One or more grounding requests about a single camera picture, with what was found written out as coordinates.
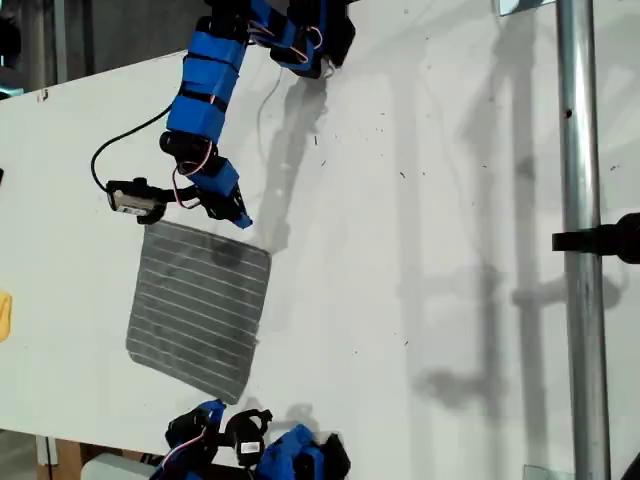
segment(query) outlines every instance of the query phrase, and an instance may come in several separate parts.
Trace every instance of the wire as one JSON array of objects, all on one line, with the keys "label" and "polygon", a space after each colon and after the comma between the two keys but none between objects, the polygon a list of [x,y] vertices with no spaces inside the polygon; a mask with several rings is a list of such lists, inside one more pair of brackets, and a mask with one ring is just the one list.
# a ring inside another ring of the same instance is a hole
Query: wire
[{"label": "wire", "polygon": [[149,125],[157,122],[158,120],[160,120],[162,117],[164,117],[167,113],[169,113],[169,110],[171,110],[171,105],[169,105],[167,108],[165,108],[162,112],[160,112],[158,115],[156,115],[155,117],[153,117],[150,120],[147,120],[146,122],[144,122],[142,125],[138,125],[136,128],[133,128],[131,130],[129,130],[126,133],[123,133],[122,135],[118,135],[117,137],[112,138],[111,140],[107,141],[106,143],[104,143],[97,151],[96,153],[93,154],[93,158],[91,158],[91,175],[93,176],[93,180],[96,182],[96,185],[98,185],[98,187],[100,187],[100,190],[102,190],[103,192],[106,193],[107,188],[102,184],[102,182],[100,181],[100,179],[98,178],[98,175],[96,173],[96,160],[98,159],[98,156],[110,145],[113,145],[116,142],[119,142],[120,140],[122,140],[123,138],[126,138],[130,135],[133,135],[134,133],[139,132],[140,130],[142,130],[143,128],[147,128]]},{"label": "wire", "polygon": [[[249,23],[254,27],[255,30],[257,30],[258,32],[262,32],[262,33],[266,33],[268,35],[271,35],[272,37],[275,38],[275,35],[268,29],[264,28],[263,26],[257,24],[256,22],[254,22],[253,20],[250,20]],[[254,34],[256,33],[256,31],[249,29],[249,33],[250,34]],[[295,54],[298,57],[298,61],[300,62],[301,65],[304,65],[305,63],[309,63],[309,57],[307,57],[304,53],[302,53],[300,50],[298,50],[297,48],[291,46],[289,47],[290,50],[292,50],[293,52],[295,52]]]},{"label": "wire", "polygon": [[[182,163],[195,164],[195,162],[182,162]],[[176,165],[176,168],[173,169],[173,174],[171,175],[171,183],[173,183],[173,195],[176,197],[176,202],[178,202],[178,205],[180,205],[182,208],[185,208],[187,210],[193,210],[198,205],[200,205],[200,201],[198,200],[193,205],[185,205],[184,203],[182,203],[182,200],[180,200],[180,195],[178,194],[178,184],[176,183],[176,172],[178,171],[178,168],[179,168],[179,165]]]},{"label": "wire", "polygon": [[204,427],[202,429],[202,433],[200,435],[198,435],[196,438],[192,438],[191,440],[189,440],[188,442],[183,443],[182,445],[177,446],[176,448],[174,448],[173,450],[171,450],[169,453],[167,453],[167,456],[164,457],[164,460],[162,461],[162,463],[160,464],[160,468],[165,467],[165,465],[167,464],[167,462],[169,461],[169,459],[175,455],[176,452],[182,450],[183,448],[188,447],[189,445],[193,445],[196,442],[199,442],[200,440],[202,440],[204,438],[204,434],[207,432],[207,427]]},{"label": "wire", "polygon": [[49,448],[49,437],[44,437],[44,441],[47,444],[47,473],[49,474],[49,480],[53,480],[53,467],[51,466],[51,449]]},{"label": "wire", "polygon": [[307,32],[313,30],[314,32],[316,32],[318,34],[318,39],[320,40],[320,43],[318,43],[318,45],[314,45],[313,48],[315,50],[319,49],[322,46],[322,42],[324,41],[324,38],[322,37],[322,32],[320,31],[320,29],[318,27],[307,27]]}]

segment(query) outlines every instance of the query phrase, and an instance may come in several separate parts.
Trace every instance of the white table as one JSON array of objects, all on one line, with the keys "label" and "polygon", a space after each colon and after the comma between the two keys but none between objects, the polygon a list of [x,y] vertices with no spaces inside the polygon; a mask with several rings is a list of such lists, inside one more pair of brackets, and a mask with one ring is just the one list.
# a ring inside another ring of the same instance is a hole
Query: white table
[{"label": "white table", "polygon": [[[554,15],[359,2],[326,94],[283,72],[269,97],[280,71],[251,51],[220,151],[256,225],[175,207],[165,217],[273,253],[251,379],[230,413],[258,403],[278,422],[340,432],[354,479],[573,469],[563,257],[551,252]],[[617,220],[640,203],[640,6],[602,0],[596,18],[604,217]],[[15,302],[1,428],[160,453],[167,422],[207,398],[128,357],[143,229],[111,212],[89,174],[102,142],[168,105],[181,63],[0,104],[0,289]],[[168,186],[163,129],[107,150],[101,178]],[[617,260],[605,272],[616,478],[640,450],[640,281]]]}]

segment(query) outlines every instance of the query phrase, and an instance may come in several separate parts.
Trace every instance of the yellow object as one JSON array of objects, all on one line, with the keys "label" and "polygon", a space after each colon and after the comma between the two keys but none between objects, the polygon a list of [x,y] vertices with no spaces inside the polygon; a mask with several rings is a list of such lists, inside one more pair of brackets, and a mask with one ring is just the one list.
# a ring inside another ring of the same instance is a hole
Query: yellow object
[{"label": "yellow object", "polygon": [[4,342],[11,331],[11,295],[0,292],[0,342]]}]

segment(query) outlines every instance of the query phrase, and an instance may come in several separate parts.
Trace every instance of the striped cloth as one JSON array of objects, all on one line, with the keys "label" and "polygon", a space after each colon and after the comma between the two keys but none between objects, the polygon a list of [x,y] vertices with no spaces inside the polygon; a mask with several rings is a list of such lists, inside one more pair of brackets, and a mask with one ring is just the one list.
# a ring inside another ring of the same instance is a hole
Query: striped cloth
[{"label": "striped cloth", "polygon": [[236,404],[249,379],[271,271],[267,252],[188,227],[145,230],[127,351]]}]

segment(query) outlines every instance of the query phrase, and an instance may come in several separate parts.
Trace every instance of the silver pole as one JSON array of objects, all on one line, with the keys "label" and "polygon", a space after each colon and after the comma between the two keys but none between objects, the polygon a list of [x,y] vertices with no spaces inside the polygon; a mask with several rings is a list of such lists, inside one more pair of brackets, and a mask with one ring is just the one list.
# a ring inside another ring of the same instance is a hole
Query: silver pole
[{"label": "silver pole", "polygon": [[[593,0],[558,0],[564,229],[600,225]],[[610,480],[602,261],[566,253],[576,480]]]}]

